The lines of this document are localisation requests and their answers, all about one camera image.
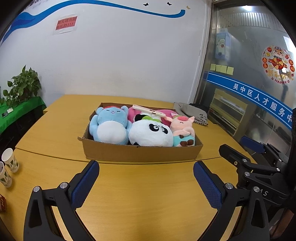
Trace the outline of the pink pig plush toy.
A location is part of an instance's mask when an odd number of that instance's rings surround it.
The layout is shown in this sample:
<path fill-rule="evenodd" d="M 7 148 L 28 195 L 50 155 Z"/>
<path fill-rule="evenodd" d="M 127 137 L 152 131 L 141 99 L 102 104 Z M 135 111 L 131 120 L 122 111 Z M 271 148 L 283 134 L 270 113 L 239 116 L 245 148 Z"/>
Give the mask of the pink pig plush toy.
<path fill-rule="evenodd" d="M 190 147 L 195 145 L 195 131 L 192 127 L 195 117 L 187 117 L 178 114 L 172 114 L 172 118 L 166 116 L 169 121 L 171 132 L 174 137 L 174 147 Z"/>

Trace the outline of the light blue plush toy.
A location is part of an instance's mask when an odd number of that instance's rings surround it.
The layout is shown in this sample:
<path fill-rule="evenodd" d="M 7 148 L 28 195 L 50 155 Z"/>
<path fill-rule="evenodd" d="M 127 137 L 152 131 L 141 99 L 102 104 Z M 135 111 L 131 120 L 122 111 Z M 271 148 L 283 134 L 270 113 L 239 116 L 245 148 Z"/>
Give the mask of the light blue plush toy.
<path fill-rule="evenodd" d="M 127 106 L 99 107 L 90 121 L 89 133 L 97 142 L 127 145 L 131 127 Z"/>

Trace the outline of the panda plush toy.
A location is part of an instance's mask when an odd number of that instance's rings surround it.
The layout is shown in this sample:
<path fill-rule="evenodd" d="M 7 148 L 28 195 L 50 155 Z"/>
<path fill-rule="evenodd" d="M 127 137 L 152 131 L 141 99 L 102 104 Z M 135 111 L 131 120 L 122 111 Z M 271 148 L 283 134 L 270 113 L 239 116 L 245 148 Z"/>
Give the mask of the panda plush toy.
<path fill-rule="evenodd" d="M 129 130 L 129 142 L 134 146 L 172 147 L 174 137 L 171 129 L 159 118 L 137 114 Z"/>

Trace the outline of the pink white toy stick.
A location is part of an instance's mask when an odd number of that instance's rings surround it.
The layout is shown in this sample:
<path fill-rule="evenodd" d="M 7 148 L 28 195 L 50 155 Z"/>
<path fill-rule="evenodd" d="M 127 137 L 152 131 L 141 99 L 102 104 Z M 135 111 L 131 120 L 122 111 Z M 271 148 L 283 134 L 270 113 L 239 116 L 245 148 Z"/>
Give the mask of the pink white toy stick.
<path fill-rule="evenodd" d="M 135 110 L 138 110 L 138 111 L 141 111 L 141 112 L 145 112 L 145 113 L 149 113 L 149 114 L 154 114 L 154 115 L 159 116 L 161 118 L 166 117 L 166 115 L 164 113 L 162 113 L 162 112 L 160 112 L 158 110 L 153 110 L 153 109 L 150 109 L 150 108 L 145 108 L 143 106 L 139 106 L 139 105 L 135 105 L 135 104 L 132 107 Z"/>

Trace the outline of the wooden shelf behind glass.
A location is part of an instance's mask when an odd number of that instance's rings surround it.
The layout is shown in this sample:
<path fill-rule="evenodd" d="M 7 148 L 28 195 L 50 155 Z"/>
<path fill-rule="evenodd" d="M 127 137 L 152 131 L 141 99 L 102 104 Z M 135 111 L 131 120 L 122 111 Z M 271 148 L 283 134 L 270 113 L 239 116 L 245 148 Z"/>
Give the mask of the wooden shelf behind glass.
<path fill-rule="evenodd" d="M 237 142 L 244 136 L 256 105 L 215 89 L 210 103 L 208 120 L 221 126 Z"/>

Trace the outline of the red small box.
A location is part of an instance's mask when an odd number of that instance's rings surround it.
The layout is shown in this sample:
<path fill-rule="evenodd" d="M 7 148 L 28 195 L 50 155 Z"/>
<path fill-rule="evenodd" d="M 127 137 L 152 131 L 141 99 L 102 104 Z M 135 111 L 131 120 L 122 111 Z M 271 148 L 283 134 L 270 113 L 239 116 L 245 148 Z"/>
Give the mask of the red small box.
<path fill-rule="evenodd" d="M 6 212 L 6 199 L 0 195 L 0 212 Z"/>

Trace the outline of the paper cup near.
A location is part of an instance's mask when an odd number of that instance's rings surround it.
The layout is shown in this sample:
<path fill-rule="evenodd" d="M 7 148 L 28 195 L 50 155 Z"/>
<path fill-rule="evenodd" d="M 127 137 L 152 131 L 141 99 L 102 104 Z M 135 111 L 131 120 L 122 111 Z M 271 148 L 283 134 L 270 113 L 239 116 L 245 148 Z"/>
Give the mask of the paper cup near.
<path fill-rule="evenodd" d="M 12 178 L 7 172 L 3 162 L 0 162 L 0 182 L 6 188 L 10 188 L 12 185 Z"/>

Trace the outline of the paper cup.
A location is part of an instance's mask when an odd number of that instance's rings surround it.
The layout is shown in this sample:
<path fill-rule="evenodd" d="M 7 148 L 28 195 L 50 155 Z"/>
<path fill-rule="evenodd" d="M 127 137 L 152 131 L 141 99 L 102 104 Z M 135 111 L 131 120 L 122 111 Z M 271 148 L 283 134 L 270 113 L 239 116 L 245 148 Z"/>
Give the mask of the paper cup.
<path fill-rule="evenodd" d="M 0 182 L 6 188 L 10 188 L 12 185 L 12 178 L 7 172 L 3 162 L 0 162 Z"/>
<path fill-rule="evenodd" d="M 19 163 L 15 158 L 12 148 L 7 148 L 1 155 L 1 160 L 5 165 L 13 172 L 16 173 L 19 170 Z"/>

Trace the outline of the paper cup far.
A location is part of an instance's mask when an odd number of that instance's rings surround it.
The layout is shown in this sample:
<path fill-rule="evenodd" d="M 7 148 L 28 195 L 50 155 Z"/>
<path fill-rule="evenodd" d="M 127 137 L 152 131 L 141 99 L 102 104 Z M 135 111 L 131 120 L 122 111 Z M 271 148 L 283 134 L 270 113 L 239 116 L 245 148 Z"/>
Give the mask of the paper cup far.
<path fill-rule="evenodd" d="M 16 173 L 19 170 L 19 163 L 15 158 L 12 148 L 7 148 L 1 155 L 1 160 L 5 165 L 13 172 Z"/>

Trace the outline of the grey cloth bag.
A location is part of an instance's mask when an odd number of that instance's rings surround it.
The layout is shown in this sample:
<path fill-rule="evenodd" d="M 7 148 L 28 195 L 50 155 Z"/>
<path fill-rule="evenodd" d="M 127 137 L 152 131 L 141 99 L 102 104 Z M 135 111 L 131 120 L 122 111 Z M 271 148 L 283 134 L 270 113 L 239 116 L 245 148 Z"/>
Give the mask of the grey cloth bag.
<path fill-rule="evenodd" d="M 175 102 L 174 109 L 179 115 L 184 115 L 189 118 L 194 117 L 194 123 L 197 123 L 202 126 L 208 125 L 207 113 L 200 108 L 182 102 Z"/>

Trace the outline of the glass door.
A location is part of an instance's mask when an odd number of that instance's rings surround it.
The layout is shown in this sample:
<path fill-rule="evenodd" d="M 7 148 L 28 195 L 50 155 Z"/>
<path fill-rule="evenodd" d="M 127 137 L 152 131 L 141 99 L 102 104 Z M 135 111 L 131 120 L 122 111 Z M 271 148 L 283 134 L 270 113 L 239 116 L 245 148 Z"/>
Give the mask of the glass door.
<path fill-rule="evenodd" d="M 196 102 L 208 112 L 217 88 L 256 105 L 244 136 L 290 153 L 295 45 L 266 1 L 212 1 L 196 94 Z"/>

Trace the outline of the brown cardboard box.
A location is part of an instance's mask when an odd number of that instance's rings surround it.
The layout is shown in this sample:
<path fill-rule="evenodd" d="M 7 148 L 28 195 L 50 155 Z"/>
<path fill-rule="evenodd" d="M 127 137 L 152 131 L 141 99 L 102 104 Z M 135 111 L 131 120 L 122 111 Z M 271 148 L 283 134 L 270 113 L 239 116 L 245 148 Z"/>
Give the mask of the brown cardboard box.
<path fill-rule="evenodd" d="M 133 106 L 130 104 L 102 102 L 99 107 L 118 106 L 120 108 L 123 105 L 128 108 Z M 93 111 L 90 116 L 90 121 L 96 114 L 96 110 Z M 171 123 L 169 121 L 162 120 L 161 122 L 170 127 Z M 127 145 L 101 143 L 95 141 L 92 135 L 90 135 L 89 124 L 84 132 L 84 135 L 79 137 L 79 140 L 82 142 L 85 157 L 90 160 L 142 164 L 185 162 L 195 159 L 203 147 L 203 144 L 196 136 L 196 133 L 195 145 L 190 147 L 134 146 L 130 143 L 130 141 Z"/>

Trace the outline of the green tablecloth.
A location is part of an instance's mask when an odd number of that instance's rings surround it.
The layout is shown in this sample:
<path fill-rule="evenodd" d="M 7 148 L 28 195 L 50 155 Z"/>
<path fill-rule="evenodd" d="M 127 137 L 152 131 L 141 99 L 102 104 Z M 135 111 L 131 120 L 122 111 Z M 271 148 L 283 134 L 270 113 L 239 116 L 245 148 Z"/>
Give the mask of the green tablecloth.
<path fill-rule="evenodd" d="M 3 133 L 12 123 L 14 123 L 20 117 L 24 116 L 28 112 L 38 107 L 41 107 L 41 110 L 44 110 L 46 108 L 45 102 L 39 96 L 32 97 L 31 99 L 25 102 L 22 102 L 15 107 L 12 107 L 13 111 L 3 118 L 2 114 L 7 112 L 9 107 L 6 106 L 6 104 L 2 104 L 1 105 L 1 133 Z"/>

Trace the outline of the large pink plush toy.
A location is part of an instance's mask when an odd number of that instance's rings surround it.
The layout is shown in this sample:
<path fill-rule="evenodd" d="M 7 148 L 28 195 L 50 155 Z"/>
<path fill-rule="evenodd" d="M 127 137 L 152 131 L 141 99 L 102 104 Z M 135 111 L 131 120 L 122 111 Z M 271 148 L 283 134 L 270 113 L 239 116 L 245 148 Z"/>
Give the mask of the large pink plush toy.
<path fill-rule="evenodd" d="M 148 107 L 133 105 L 132 107 L 130 107 L 128 109 L 127 119 L 133 123 L 133 122 L 135 122 L 135 116 L 137 114 L 148 115 L 152 118 L 158 118 L 159 120 L 164 121 L 165 116 L 168 116 L 171 118 L 172 114 L 177 114 L 177 112 L 175 112 L 174 110 L 171 110 L 171 109 L 155 110 L 155 109 L 148 108 Z"/>

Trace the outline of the potted plant right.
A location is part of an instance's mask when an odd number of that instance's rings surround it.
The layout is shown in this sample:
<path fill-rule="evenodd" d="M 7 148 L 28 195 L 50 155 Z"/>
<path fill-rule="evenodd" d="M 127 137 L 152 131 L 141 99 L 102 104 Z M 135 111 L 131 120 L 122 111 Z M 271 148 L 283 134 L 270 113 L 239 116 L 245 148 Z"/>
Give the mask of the potted plant right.
<path fill-rule="evenodd" d="M 13 76 L 11 80 L 7 81 L 7 86 L 10 90 L 3 90 L 3 97 L 1 97 L 1 105 L 5 104 L 9 107 L 17 106 L 32 97 L 37 97 L 39 90 L 42 89 L 38 73 L 26 66 L 22 68 L 19 75 Z"/>

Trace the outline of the red wall notice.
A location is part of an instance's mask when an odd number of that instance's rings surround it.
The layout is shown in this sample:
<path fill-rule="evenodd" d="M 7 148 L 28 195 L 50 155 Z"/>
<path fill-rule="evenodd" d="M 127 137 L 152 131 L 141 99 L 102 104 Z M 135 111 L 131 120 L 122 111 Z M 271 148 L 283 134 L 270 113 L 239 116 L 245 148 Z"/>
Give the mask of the red wall notice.
<path fill-rule="evenodd" d="M 60 35 L 65 33 L 73 32 L 77 29 L 78 14 L 72 14 L 60 17 L 57 20 L 53 35 Z"/>

